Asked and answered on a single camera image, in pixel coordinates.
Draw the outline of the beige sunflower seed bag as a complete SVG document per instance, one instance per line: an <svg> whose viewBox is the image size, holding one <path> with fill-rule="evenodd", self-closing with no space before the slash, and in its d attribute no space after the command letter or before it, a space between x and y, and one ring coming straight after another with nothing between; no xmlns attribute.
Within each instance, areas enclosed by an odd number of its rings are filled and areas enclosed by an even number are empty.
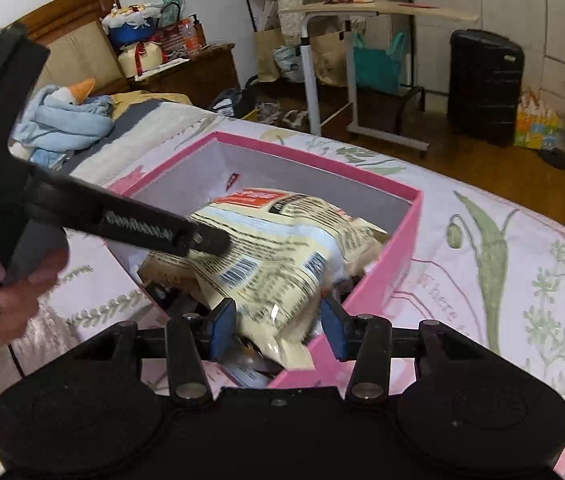
<svg viewBox="0 0 565 480"><path fill-rule="evenodd" d="M362 275L389 240L379 226L319 197L273 188L244 188L191 218L226 231L228 252L152 252L139 277L184 289L210 308L234 300L237 333L287 370L314 366L304 340L322 294Z"/></svg>

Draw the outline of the pink cardboard box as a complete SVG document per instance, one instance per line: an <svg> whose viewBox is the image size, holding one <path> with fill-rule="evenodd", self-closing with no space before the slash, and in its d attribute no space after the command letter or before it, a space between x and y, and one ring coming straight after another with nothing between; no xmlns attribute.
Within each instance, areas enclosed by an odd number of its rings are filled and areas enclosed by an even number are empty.
<svg viewBox="0 0 565 480"><path fill-rule="evenodd" d="M126 196L228 233L223 257L174 258L121 243L142 282L174 284L207 306L237 304L237 330L281 371L274 388L343 387L319 299L344 292L351 314L380 314L411 265L421 195L326 157L224 132L161 162Z"/></svg>

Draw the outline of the blue plush toy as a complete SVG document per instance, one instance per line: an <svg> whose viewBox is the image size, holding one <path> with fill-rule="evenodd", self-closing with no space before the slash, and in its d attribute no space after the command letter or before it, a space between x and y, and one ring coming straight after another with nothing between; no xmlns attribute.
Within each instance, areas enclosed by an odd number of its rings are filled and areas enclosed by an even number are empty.
<svg viewBox="0 0 565 480"><path fill-rule="evenodd" d="M59 169L76 152L104 139L114 127L110 96L90 96L92 79L74 86L48 84L30 99L13 129L14 157Z"/></svg>

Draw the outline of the floral pink bedsheet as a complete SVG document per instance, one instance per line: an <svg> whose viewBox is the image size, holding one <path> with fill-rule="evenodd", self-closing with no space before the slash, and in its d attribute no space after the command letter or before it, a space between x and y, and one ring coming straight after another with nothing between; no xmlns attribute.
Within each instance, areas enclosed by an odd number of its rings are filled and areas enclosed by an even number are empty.
<svg viewBox="0 0 565 480"><path fill-rule="evenodd" d="M412 263L402 283L387 291L383 310L397 321L433 315L480 342L497 330L501 355L565 398L565 227L535 212L366 148L176 104L139 120L122 116L109 139L72 157L66 171L122 192L214 131L295 148L417 188L424 206ZM34 370L100 328L149 310L101 240L72 234L70 245L69 267L24 339L0 351L0 390L17 380L14 358ZM557 469L565 477L565 450Z"/></svg>

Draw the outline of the wooden headboard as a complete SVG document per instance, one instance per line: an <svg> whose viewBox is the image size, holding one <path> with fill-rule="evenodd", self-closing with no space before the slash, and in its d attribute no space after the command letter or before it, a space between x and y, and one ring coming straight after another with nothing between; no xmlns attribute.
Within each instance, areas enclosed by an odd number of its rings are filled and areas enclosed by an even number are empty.
<svg viewBox="0 0 565 480"><path fill-rule="evenodd" d="M101 20L118 0L54 0L22 16L28 38L49 49L36 82L68 86L95 80L95 96L130 89Z"/></svg>

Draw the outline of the dark wooden nightstand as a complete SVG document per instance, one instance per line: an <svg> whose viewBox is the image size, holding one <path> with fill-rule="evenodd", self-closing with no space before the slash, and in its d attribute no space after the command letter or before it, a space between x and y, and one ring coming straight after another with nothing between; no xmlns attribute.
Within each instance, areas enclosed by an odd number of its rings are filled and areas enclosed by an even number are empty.
<svg viewBox="0 0 565 480"><path fill-rule="evenodd" d="M152 93L179 93L192 105L208 108L225 90L240 87L234 61L235 44L212 44L179 65L143 81L130 78L130 88Z"/></svg>

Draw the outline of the brown paper bag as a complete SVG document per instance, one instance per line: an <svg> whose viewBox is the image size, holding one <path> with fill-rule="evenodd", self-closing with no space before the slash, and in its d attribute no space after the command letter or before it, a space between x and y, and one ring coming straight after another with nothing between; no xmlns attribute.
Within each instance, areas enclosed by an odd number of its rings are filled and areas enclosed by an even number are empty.
<svg viewBox="0 0 565 480"><path fill-rule="evenodd" d="M253 34L258 82L269 84L280 78L280 70L274 58L274 50L285 44L279 28L263 30Z"/></svg>

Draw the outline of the teal shopping bag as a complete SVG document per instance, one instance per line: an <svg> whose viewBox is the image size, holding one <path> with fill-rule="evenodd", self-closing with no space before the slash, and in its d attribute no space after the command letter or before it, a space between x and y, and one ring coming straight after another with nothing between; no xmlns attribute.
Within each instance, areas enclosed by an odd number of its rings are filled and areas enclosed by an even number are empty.
<svg viewBox="0 0 565 480"><path fill-rule="evenodd" d="M366 47L363 36L354 35L353 52L356 84L389 94L399 93L402 63L405 49L405 35L398 32L386 49Z"/></svg>

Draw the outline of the wooden top rolling desk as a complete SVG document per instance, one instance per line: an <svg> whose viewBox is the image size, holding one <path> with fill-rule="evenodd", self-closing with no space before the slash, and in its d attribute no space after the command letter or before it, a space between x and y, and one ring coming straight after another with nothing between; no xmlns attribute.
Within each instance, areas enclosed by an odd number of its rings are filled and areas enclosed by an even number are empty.
<svg viewBox="0 0 565 480"><path fill-rule="evenodd" d="M418 110L426 107L426 90L418 84L410 84L409 90L401 94L399 92L403 48L405 35L401 32L394 37L394 40L386 50L365 49L362 38L357 35L352 27L353 18L377 18L381 15L406 15L410 18L424 16L425 18L439 18L454 22L476 23L479 16L466 11L458 11L441 6L426 6L425 4L395 1L376 1L368 3L309 3L302 4L292 9L284 9L278 12L284 14L300 14L301 21L301 44L300 53L302 70L304 76L305 95L307 96L307 114L309 114L310 131L314 136L320 136L323 130L332 122L341 117L348 117L351 122L347 125L349 133L359 134L360 136L370 136L371 138L383 140L397 145L411 148L426 156L429 144L419 141L409 136L404 136L403 113L406 104L414 98L418 98ZM317 93L317 76L314 67L314 56L311 45L311 35L309 25L314 18L341 18L345 23L345 29L341 32L341 39L345 42L347 56L345 57L345 67L347 68L348 81L348 102L342 106L337 113L332 114L327 119L321 118L319 111L319 94ZM357 85L363 84L366 87L376 90L390 90L399 100L397 114L395 114L394 130L386 132L373 128L367 128L359 121L359 103L357 103Z"/></svg>

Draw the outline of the colourful gift box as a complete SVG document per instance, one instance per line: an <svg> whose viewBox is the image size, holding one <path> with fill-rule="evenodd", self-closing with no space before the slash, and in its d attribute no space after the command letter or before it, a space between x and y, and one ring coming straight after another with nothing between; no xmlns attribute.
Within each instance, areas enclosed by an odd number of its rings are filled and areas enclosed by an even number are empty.
<svg viewBox="0 0 565 480"><path fill-rule="evenodd" d="M540 151L553 148L563 121L530 88L522 89L517 107L514 146Z"/></svg>

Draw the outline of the black suitcase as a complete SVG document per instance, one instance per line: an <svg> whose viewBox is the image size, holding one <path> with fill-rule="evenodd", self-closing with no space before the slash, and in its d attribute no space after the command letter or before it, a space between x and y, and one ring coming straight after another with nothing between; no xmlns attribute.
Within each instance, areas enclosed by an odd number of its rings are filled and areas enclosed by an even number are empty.
<svg viewBox="0 0 565 480"><path fill-rule="evenodd" d="M452 32L447 120L453 133L497 146L514 141L525 52L481 29Z"/></svg>

